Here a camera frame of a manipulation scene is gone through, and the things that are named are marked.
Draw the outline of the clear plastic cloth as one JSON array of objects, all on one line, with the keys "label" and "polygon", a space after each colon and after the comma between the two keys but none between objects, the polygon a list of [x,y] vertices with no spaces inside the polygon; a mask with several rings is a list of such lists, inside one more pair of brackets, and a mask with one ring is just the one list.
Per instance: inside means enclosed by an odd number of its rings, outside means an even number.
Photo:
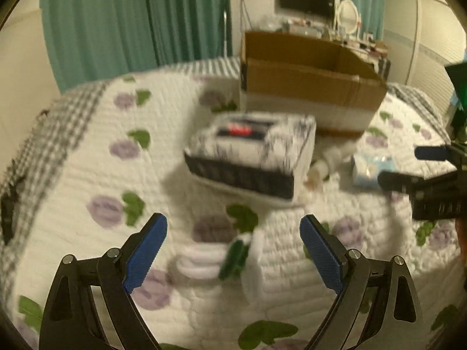
[{"label": "clear plastic cloth", "polygon": [[371,156],[355,153],[351,158],[352,181],[360,188],[380,190],[378,175],[381,172],[395,172],[397,167],[390,156]]}]

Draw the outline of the white socks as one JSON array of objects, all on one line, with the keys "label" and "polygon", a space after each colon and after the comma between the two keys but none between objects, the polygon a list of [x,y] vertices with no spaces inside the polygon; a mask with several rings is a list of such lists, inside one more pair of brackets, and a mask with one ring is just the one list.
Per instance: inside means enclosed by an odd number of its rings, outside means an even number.
[{"label": "white socks", "polygon": [[345,159],[356,151],[356,143],[348,141],[341,146],[331,146],[326,148],[320,158],[313,164],[313,169],[318,172],[321,178],[325,178],[334,173]]}]

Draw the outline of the black white tissue pack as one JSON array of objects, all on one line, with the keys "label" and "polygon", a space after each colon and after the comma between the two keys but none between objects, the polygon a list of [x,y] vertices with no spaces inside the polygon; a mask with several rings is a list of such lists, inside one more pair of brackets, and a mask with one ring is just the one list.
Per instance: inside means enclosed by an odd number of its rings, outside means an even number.
[{"label": "black white tissue pack", "polygon": [[191,137],[184,160],[207,183],[291,204],[311,164],[316,129],[311,115],[222,113]]}]

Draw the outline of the white louvered wardrobe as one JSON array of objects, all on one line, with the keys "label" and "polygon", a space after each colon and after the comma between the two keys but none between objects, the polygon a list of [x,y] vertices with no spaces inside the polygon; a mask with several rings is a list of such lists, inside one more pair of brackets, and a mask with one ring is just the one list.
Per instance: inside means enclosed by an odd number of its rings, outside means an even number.
[{"label": "white louvered wardrobe", "polygon": [[466,33],[445,0],[385,0],[388,81],[425,92],[446,113],[454,87],[445,70],[465,55]]}]

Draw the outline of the white folded cloth green stripe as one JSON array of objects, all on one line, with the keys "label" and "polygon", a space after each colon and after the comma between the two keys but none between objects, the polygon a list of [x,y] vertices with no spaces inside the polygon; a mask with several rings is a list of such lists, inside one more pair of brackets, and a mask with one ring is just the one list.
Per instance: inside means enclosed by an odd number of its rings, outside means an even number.
[{"label": "white folded cloth green stripe", "polygon": [[229,243],[195,243],[180,252],[176,268],[195,281],[228,281],[238,277],[246,300],[258,305],[264,297],[260,264],[264,245],[261,228],[239,234]]}]

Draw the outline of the floral quilted white blanket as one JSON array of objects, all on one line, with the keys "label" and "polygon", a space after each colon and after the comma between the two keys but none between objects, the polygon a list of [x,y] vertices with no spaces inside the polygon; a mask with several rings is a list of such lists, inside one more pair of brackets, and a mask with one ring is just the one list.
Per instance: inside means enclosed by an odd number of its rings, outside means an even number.
[{"label": "floral quilted white blanket", "polygon": [[[212,120],[209,89],[232,96],[234,79],[152,72],[110,81],[79,145],[71,150],[35,216],[6,313],[35,344],[48,289],[68,252],[92,258],[119,245],[153,212],[169,230],[147,281],[134,293],[146,322],[167,349],[302,349],[335,298],[307,258],[300,219],[314,214],[366,256],[402,255],[414,279],[433,345],[466,301],[454,223],[416,222],[406,197],[359,190],[345,164],[297,205],[274,208],[225,193],[189,174],[183,149]],[[264,230],[264,297],[250,304],[239,278],[196,283],[173,268],[179,251],[199,241],[227,241],[234,223]]]}]

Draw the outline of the grey checked bed sheet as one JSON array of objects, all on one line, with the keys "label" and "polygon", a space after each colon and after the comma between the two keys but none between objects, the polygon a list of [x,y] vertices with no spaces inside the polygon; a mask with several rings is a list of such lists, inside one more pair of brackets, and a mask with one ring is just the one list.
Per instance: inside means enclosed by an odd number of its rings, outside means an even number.
[{"label": "grey checked bed sheet", "polygon": [[[238,78],[239,57],[216,58],[164,66],[157,71],[177,74],[205,74]],[[1,208],[1,304],[13,300],[14,278],[25,250],[37,211],[72,149],[79,145],[109,80],[85,82],[56,99],[51,109],[41,113],[29,137],[11,160],[1,184],[1,199],[7,197],[9,208]],[[442,115],[431,98],[415,87],[389,83],[388,93],[414,109],[431,132],[443,142],[449,141]],[[10,185],[18,186],[18,200],[13,202]],[[3,213],[8,213],[6,224]]]}]

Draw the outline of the oval vanity mirror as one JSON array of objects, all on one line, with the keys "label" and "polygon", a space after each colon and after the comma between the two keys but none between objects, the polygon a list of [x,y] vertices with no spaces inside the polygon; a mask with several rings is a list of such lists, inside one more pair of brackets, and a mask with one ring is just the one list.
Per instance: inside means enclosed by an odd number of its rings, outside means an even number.
[{"label": "oval vanity mirror", "polygon": [[357,37],[361,25],[361,16],[357,6],[351,0],[342,0],[335,13],[335,27],[339,36]]}]

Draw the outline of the brown cardboard box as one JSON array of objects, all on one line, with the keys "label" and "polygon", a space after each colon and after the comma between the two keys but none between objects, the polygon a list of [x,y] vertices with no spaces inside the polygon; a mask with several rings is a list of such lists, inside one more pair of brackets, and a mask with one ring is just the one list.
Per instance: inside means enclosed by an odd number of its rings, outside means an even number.
[{"label": "brown cardboard box", "polygon": [[309,36],[246,32],[240,61],[242,110],[311,115],[324,136],[361,136],[387,92],[355,53]]}]

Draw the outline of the white mop pole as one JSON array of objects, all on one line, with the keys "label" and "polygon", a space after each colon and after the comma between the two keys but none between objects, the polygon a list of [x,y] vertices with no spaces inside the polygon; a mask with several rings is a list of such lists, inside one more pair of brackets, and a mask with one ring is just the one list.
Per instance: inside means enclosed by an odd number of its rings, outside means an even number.
[{"label": "white mop pole", "polygon": [[223,48],[222,55],[224,58],[229,56],[229,14],[226,10],[223,10]]}]

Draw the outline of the teal curtain left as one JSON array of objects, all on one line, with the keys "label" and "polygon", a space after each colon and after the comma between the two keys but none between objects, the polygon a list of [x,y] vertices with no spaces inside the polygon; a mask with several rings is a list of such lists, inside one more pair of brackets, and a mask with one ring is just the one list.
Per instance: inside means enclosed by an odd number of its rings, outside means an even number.
[{"label": "teal curtain left", "polygon": [[40,0],[43,34],[60,92],[179,62],[222,56],[230,0]]}]

